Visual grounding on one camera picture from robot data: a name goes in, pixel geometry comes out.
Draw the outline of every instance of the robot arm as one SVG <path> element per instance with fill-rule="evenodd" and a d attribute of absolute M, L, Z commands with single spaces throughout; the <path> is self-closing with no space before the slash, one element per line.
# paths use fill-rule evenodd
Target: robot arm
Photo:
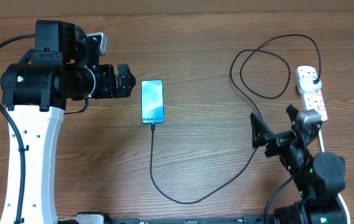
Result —
<path fill-rule="evenodd" d="M 257 219 L 281 224 L 346 223 L 345 213 L 337 200 L 338 193 L 345 189 L 344 159 L 328 152 L 312 157 L 307 148 L 318 136 L 321 114 L 315 110 L 298 111 L 291 105 L 286 112 L 292 122 L 291 130 L 278 134 L 272 133 L 262 118 L 251 114 L 253 147 L 266 146 L 266 157 L 279 156 L 302 200 L 277 208 L 273 217 L 267 217 L 270 200 L 263 217 L 247 215 L 243 219 L 249 220 L 248 224 L 257 223 Z"/>
<path fill-rule="evenodd" d="M 55 155 L 66 100 L 129 97 L 136 84 L 127 65 L 99 65 L 108 40 L 99 32 L 61 21 L 37 21 L 35 49 L 1 77 L 2 103 L 23 139 L 26 158 L 21 222 L 58 223 L 54 202 Z M 1 224 L 16 220 L 21 180 L 21 157 L 9 127 L 10 154 L 7 195 Z M 102 215 L 79 215 L 79 223 L 104 223 Z"/>

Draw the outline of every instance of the wood grain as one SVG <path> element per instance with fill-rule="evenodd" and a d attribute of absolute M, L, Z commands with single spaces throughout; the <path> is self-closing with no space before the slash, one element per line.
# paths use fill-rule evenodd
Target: wood grain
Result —
<path fill-rule="evenodd" d="M 0 18 L 354 11 L 354 1 L 347 0 L 90 0 L 90 2 L 86 0 L 0 0 L 0 6 Z"/>
<path fill-rule="evenodd" d="M 141 124 L 141 80 L 163 79 L 165 123 L 158 125 L 154 178 L 171 197 L 196 200 L 239 172 L 251 148 L 249 114 L 253 107 L 231 84 L 228 71 L 235 55 L 271 37 L 305 34 L 322 54 L 323 93 L 329 120 L 323 129 L 327 151 L 347 158 L 347 188 L 342 195 L 354 223 L 354 12 L 272 12 L 183 16 L 90 16 L 56 18 L 102 30 L 111 40 L 101 63 L 126 63 L 138 85 L 130 98 L 91 100 L 86 113 L 66 116 L 60 132 L 55 175 L 55 202 L 60 217 L 100 210 L 112 217 L 238 217 L 261 213 L 271 194 L 288 178 L 276 157 L 255 155 L 246 172 L 228 187 L 195 205 L 172 203 L 149 177 L 150 127 Z M 33 33 L 35 19 L 0 20 L 0 42 Z M 0 77 L 34 40 L 0 50 Z M 294 78 L 299 65 L 317 67 L 306 39 L 276 40 L 266 47 L 284 57 L 291 84 L 276 100 L 253 97 L 275 132 L 289 128 L 285 108 L 300 106 Z M 243 58 L 237 62 L 240 67 Z M 234 75 L 238 79 L 238 67 Z M 244 69 L 247 84 L 264 95 L 278 94 L 287 80 L 279 59 L 255 55 Z M 83 102 L 68 102 L 67 111 Z M 9 140 L 0 114 L 0 217 L 7 181 Z M 310 145 L 313 153 L 319 146 Z M 289 185 L 275 207 L 294 203 Z"/>

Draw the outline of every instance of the power strip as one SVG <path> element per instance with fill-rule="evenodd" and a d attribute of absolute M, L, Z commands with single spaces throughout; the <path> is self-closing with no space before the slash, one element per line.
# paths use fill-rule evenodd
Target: power strip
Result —
<path fill-rule="evenodd" d="M 322 121 L 324 122 L 327 120 L 327 113 L 324 98 L 319 87 L 317 85 L 314 85 L 312 87 L 312 91 L 308 91 L 311 86 L 306 86 L 306 93 L 302 93 L 303 91 L 300 91 L 300 81 L 303 78 L 307 78 L 308 74 L 311 77 L 317 77 L 316 69 L 314 67 L 304 65 L 296 69 L 297 87 L 299 88 L 302 107 L 304 108 L 304 110 L 316 110 L 322 115 Z"/>

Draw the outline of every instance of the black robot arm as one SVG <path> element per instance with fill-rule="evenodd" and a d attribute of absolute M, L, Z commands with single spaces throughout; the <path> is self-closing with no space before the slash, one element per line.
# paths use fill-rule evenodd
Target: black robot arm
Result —
<path fill-rule="evenodd" d="M 126 64 L 100 65 L 108 39 L 102 33 L 86 35 L 74 24 L 37 21 L 35 49 L 21 63 L 11 64 L 1 77 L 2 103 L 8 110 L 15 105 L 39 105 L 65 109 L 66 99 L 129 97 L 136 84 Z"/>
<path fill-rule="evenodd" d="M 345 213 L 337 195 L 345 188 L 345 161 L 333 153 L 323 152 L 312 157 L 307 145 L 322 126 L 321 115 L 315 110 L 286 109 L 292 122 L 291 130 L 273 134 L 265 122 L 251 114 L 253 147 L 266 146 L 266 157 L 279 156 L 300 192 L 301 201 L 274 211 L 273 223 L 315 224 L 346 223 Z"/>

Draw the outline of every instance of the white power strip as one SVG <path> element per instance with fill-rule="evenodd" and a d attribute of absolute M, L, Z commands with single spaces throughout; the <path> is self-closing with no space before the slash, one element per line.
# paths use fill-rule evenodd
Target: white power strip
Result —
<path fill-rule="evenodd" d="M 327 113 L 319 85 L 307 85 L 305 88 L 306 93 L 302 93 L 304 91 L 301 90 L 302 85 L 300 85 L 300 82 L 303 79 L 308 79 L 308 74 L 310 77 L 317 77 L 316 69 L 314 67 L 300 66 L 296 69 L 297 87 L 299 88 L 302 107 L 304 110 L 316 110 L 322 115 L 322 121 L 324 122 L 327 120 Z"/>
<path fill-rule="evenodd" d="M 322 83 L 319 81 L 320 84 L 313 85 L 312 82 L 308 82 L 307 79 L 309 77 L 311 77 L 311 79 L 317 77 L 316 69 L 314 67 L 304 65 L 296 69 L 297 87 L 300 92 L 302 107 L 304 110 L 316 110 L 322 115 L 322 121 L 325 122 L 327 120 L 327 113 L 324 98 L 320 91 Z M 319 143 L 320 150 L 325 152 L 321 131 L 319 131 Z M 350 212 L 348 211 L 348 207 L 340 193 L 338 193 L 338 199 L 344 208 L 347 224 L 351 224 Z"/>

